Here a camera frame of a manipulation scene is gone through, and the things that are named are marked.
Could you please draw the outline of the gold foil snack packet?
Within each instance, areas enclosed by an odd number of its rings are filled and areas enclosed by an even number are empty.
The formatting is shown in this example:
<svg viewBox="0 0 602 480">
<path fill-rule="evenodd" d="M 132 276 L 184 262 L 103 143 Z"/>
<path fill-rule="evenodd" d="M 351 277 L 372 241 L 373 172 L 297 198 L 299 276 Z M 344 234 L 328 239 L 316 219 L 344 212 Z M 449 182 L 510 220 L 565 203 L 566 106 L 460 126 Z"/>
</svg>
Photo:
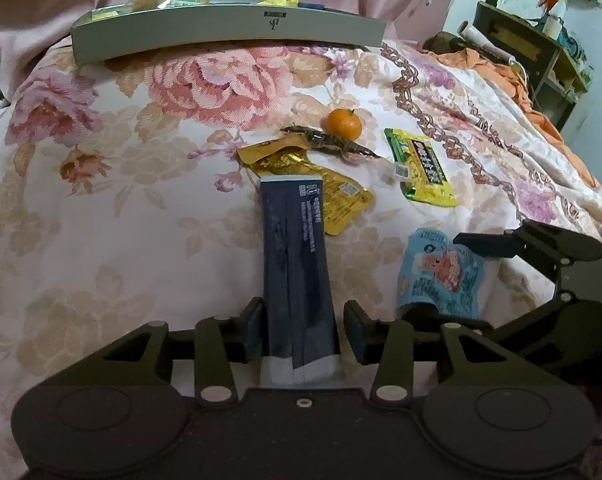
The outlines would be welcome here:
<svg viewBox="0 0 602 480">
<path fill-rule="evenodd" d="M 259 177 L 321 176 L 325 233 L 339 235 L 369 206 L 374 204 L 371 191 L 344 174 L 319 166 L 307 157 L 310 145 L 299 134 L 239 148 L 240 162 Z"/>
</svg>

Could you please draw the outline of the grey snack box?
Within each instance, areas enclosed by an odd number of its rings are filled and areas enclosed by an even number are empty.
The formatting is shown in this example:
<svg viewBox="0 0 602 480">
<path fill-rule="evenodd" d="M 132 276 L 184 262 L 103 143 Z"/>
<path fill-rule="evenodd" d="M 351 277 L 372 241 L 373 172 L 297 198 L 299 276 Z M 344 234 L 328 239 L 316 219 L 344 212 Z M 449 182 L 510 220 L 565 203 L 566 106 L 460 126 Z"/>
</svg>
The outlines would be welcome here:
<svg viewBox="0 0 602 480">
<path fill-rule="evenodd" d="M 95 9 L 71 27 L 77 64 L 144 51 L 223 41 L 310 41 L 378 47 L 386 23 L 316 3 L 261 6 L 258 0 L 211 0 L 199 6 L 133 11 Z"/>
</svg>

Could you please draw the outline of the yellow green snack packet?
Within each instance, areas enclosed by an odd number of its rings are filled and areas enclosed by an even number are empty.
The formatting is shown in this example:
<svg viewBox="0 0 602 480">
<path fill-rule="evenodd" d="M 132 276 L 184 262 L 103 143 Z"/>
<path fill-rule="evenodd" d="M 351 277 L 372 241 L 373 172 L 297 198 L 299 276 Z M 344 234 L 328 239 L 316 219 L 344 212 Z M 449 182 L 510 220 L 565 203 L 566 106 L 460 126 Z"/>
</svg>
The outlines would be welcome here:
<svg viewBox="0 0 602 480">
<path fill-rule="evenodd" d="M 405 198 L 445 208 L 458 204 L 428 136 L 394 128 L 386 128 L 385 136 Z"/>
</svg>

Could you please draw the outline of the dark dried snack packet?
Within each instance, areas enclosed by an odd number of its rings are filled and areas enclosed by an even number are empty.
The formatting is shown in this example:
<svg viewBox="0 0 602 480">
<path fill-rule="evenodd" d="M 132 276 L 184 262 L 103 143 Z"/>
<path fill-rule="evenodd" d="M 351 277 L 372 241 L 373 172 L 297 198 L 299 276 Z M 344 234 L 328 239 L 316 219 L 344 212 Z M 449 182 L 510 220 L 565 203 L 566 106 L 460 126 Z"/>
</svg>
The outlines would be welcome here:
<svg viewBox="0 0 602 480">
<path fill-rule="evenodd" d="M 362 159 L 375 159 L 378 155 L 369 148 L 342 136 L 335 136 L 310 127 L 287 126 L 281 128 L 286 136 L 295 136 L 309 148 L 340 156 L 347 162 L 359 162 Z"/>
</svg>

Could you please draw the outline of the floral quilt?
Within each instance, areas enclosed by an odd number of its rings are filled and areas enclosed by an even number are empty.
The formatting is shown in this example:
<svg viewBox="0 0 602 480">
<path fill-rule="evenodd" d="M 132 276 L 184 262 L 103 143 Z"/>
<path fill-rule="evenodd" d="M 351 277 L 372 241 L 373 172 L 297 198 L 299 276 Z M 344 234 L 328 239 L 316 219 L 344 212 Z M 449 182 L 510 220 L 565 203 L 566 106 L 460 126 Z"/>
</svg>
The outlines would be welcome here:
<svg viewBox="0 0 602 480">
<path fill-rule="evenodd" d="M 407 200 L 372 162 L 313 153 L 374 204 L 328 237 L 333 303 L 397 311 L 419 228 L 499 233 L 525 219 L 602 241 L 602 187 L 497 84 L 405 42 L 379 49 L 212 46 L 77 66 L 55 44 L 0 102 L 0 479 L 25 470 L 13 405 L 141 324 L 234 315 L 263 287 L 258 178 L 239 148 L 347 108 L 381 157 L 385 132 L 428 136 L 456 201 Z"/>
</svg>

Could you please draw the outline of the light blue snack packet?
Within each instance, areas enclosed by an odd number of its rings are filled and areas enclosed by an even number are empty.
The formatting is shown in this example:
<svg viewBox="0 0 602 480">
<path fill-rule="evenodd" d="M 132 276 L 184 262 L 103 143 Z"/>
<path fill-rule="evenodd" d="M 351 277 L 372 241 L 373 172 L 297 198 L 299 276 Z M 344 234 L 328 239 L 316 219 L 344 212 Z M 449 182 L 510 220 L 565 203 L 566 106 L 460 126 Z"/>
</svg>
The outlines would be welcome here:
<svg viewBox="0 0 602 480">
<path fill-rule="evenodd" d="M 479 318 L 484 258 L 443 232 L 419 228 L 408 237 L 399 276 L 397 305 L 433 304 L 440 313 Z"/>
</svg>

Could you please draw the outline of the dark wooden shelf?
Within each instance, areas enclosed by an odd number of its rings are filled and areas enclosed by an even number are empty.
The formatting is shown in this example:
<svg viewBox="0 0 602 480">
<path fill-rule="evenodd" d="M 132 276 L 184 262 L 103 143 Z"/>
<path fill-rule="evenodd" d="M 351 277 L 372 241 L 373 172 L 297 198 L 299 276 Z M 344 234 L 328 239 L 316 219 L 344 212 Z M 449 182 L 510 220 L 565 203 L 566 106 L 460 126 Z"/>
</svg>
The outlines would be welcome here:
<svg viewBox="0 0 602 480">
<path fill-rule="evenodd" d="M 533 107 L 563 129 L 579 99 L 588 92 L 583 68 L 570 49 L 532 24 L 499 7 L 499 0 L 477 3 L 472 25 L 507 62 L 517 62 L 527 77 Z"/>
</svg>

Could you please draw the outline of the small orange mandarin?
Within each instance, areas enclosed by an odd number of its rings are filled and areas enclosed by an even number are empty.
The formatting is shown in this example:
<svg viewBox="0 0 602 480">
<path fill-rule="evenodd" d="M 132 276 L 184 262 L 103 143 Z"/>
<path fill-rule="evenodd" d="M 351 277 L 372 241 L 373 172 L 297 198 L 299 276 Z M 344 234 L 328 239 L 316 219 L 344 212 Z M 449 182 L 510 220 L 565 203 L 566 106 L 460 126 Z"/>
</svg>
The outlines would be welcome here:
<svg viewBox="0 0 602 480">
<path fill-rule="evenodd" d="M 337 108 L 330 112 L 323 122 L 323 128 L 328 134 L 350 141 L 359 139 L 363 131 L 359 116 L 354 110 L 347 108 Z"/>
</svg>

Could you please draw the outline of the dark blue snack packet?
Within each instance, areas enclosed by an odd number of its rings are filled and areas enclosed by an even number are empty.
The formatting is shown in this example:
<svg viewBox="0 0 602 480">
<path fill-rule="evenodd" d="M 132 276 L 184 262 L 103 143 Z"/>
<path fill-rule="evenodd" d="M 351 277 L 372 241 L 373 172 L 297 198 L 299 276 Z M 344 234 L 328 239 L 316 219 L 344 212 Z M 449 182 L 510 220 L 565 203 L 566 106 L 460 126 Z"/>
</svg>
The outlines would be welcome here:
<svg viewBox="0 0 602 480">
<path fill-rule="evenodd" d="M 261 381 L 296 387 L 340 374 L 338 328 L 327 266 L 323 179 L 261 179 L 264 302 Z"/>
</svg>

